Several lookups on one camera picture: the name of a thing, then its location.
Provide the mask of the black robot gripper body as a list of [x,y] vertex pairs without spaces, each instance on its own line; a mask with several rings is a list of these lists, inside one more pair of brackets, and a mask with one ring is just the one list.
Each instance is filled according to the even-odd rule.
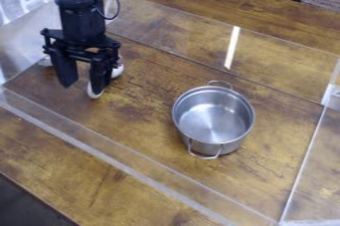
[[104,0],[55,0],[60,10],[61,30],[44,29],[45,38],[61,38],[64,44],[80,43],[95,48],[105,35],[105,21],[115,20],[104,15]]

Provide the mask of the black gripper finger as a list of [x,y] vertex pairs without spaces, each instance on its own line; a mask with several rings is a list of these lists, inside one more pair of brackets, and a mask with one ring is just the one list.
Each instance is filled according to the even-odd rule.
[[108,59],[93,58],[89,71],[89,94],[100,95],[111,83],[113,66]]
[[51,51],[51,60],[59,82],[64,88],[68,88],[79,79],[76,60],[60,50]]

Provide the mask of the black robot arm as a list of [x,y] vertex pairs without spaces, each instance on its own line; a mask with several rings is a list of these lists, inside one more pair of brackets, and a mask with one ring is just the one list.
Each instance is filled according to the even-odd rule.
[[51,57],[59,82],[67,88],[79,79],[77,62],[91,64],[88,96],[97,99],[112,78],[124,70],[119,50],[121,44],[111,39],[104,15],[104,0],[55,0],[59,6],[61,30],[43,29],[44,53]]

